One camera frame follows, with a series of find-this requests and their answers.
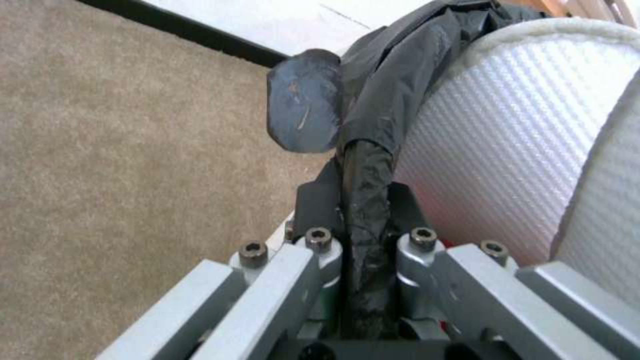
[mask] beige carpet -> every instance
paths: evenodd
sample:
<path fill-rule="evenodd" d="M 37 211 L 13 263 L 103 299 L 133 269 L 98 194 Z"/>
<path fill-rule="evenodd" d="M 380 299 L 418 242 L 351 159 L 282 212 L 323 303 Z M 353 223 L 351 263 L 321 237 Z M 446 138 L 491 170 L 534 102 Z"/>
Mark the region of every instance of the beige carpet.
<path fill-rule="evenodd" d="M 328 158 L 269 139 L 266 68 L 73 0 L 0 1 L 0 49 L 2 359 L 92 358 Z"/>

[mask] bolt head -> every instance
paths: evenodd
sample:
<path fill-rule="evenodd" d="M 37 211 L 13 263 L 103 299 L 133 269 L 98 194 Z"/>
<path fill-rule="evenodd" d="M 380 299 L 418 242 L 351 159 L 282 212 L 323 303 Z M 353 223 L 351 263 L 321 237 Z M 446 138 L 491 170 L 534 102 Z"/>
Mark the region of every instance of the bolt head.
<path fill-rule="evenodd" d="M 411 230 L 409 240 L 410 243 L 418 250 L 429 252 L 435 248 L 436 242 L 438 241 L 438 235 L 434 230 L 428 227 L 416 227 Z"/>
<path fill-rule="evenodd" d="M 305 245 L 316 253 L 324 253 L 331 250 L 333 235 L 325 227 L 312 227 L 305 234 Z"/>
<path fill-rule="evenodd" d="M 507 265 L 509 249 L 501 242 L 495 240 L 485 240 L 480 242 L 480 250 L 492 258 L 500 266 Z"/>
<path fill-rule="evenodd" d="M 284 241 L 287 243 L 293 241 L 293 220 L 287 220 L 284 223 Z"/>
<path fill-rule="evenodd" d="M 248 268 L 259 268 L 267 263 L 269 249 L 260 242 L 250 241 L 238 250 L 240 264 Z"/>

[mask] black baseboard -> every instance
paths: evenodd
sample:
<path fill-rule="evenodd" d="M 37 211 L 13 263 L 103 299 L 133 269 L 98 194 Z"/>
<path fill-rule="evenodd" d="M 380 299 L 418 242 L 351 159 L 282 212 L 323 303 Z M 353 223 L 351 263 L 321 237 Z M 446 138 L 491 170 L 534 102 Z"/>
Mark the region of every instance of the black baseboard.
<path fill-rule="evenodd" d="M 277 51 L 253 44 L 139 0 L 78 1 L 262 66 L 274 67 L 287 58 L 286 55 Z"/>

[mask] white wall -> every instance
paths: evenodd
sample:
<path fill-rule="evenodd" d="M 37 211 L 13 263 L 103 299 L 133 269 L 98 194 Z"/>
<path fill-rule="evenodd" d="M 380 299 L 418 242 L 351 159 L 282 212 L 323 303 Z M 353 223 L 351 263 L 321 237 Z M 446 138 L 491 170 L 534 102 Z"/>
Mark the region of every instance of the white wall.
<path fill-rule="evenodd" d="M 310 48 L 342 54 L 362 35 L 425 1 L 143 0 L 286 55 Z"/>

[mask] black plastic bag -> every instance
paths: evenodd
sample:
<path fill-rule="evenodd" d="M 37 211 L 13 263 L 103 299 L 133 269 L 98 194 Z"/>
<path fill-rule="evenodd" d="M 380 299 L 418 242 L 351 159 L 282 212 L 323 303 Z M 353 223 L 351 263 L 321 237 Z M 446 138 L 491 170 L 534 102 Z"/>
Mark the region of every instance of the black plastic bag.
<path fill-rule="evenodd" d="M 388 186 L 424 96 L 469 43 L 545 17 L 493 1 L 434 1 L 364 36 L 342 57 L 343 124 L 337 144 L 348 234 L 343 338 L 393 338 L 394 244 Z"/>

